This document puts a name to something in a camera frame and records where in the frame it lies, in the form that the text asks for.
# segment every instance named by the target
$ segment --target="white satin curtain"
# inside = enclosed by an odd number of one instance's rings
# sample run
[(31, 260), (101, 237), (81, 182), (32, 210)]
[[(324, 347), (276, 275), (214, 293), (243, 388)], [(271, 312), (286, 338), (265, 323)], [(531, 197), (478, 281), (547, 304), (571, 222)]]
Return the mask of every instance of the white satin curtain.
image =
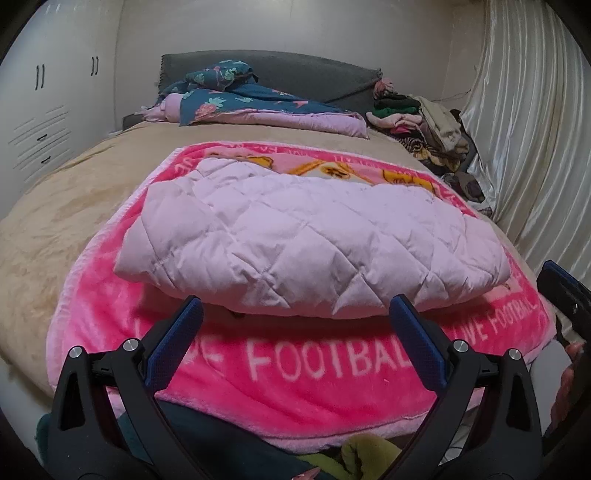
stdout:
[(552, 259), (591, 287), (591, 68), (543, 0), (488, 0), (486, 16), (470, 172), (535, 272)]

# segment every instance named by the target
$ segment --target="white wall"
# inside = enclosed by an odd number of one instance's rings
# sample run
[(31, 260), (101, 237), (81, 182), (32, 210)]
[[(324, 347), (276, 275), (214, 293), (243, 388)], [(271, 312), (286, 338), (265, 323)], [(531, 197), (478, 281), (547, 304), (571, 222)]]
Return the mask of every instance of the white wall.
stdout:
[(154, 103), (161, 55), (195, 50), (288, 51), (381, 67), (400, 92), (441, 98), (453, 1), (125, 0), (116, 116)]
[(466, 105), (480, 65), (484, 30), (485, 0), (465, 1), (454, 7), (452, 44), (441, 95), (449, 109), (462, 110)]

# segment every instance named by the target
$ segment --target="white wardrobe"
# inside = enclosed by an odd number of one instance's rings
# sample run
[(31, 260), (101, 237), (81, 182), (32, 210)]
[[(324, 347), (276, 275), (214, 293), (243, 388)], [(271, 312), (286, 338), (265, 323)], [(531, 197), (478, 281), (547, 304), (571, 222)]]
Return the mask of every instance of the white wardrobe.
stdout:
[(114, 130), (123, 0), (48, 0), (0, 64), (0, 219), (40, 177)]

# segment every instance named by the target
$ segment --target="pink fleece blanket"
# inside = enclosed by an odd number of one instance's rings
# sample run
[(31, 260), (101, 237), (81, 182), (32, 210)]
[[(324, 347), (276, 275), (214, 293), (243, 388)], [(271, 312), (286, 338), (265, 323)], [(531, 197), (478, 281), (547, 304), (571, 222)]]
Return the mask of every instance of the pink fleece blanket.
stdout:
[[(282, 173), (377, 183), (415, 183), (470, 214), (426, 173), (367, 157), (262, 142), (210, 142), (173, 152), (96, 234), (74, 264), (47, 336), (47, 369), (55, 387), (67, 351), (118, 347), (141, 337), (177, 304), (113, 273), (127, 229), (140, 215), (147, 187), (186, 175), (208, 157), (237, 158)], [(476, 350), (520, 349), (531, 361), (553, 335), (542, 300), (507, 253), (511, 278), (458, 306), (425, 312), (450, 338)], [(414, 372), (388, 319), (323, 320), (238, 315), (206, 305), (205, 322), (170, 386), (158, 396), (231, 421), (293, 452), (339, 445), (356, 432), (413, 432), (434, 395)], [(477, 394), (472, 405), (479, 401)], [(116, 406), (120, 401), (113, 398)]]

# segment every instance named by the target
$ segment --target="beige bedspread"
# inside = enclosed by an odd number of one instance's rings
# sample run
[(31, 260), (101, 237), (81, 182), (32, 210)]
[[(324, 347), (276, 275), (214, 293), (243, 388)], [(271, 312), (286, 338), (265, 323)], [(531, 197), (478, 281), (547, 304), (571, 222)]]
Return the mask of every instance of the beige bedspread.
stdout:
[(76, 258), (101, 224), (172, 150), (215, 140), (308, 145), (425, 170), (399, 143), (376, 132), (365, 140), (257, 125), (179, 128), (143, 123), (101, 142), (40, 181), (0, 222), (0, 352), (42, 390), (51, 394), (45, 363), (47, 329)]

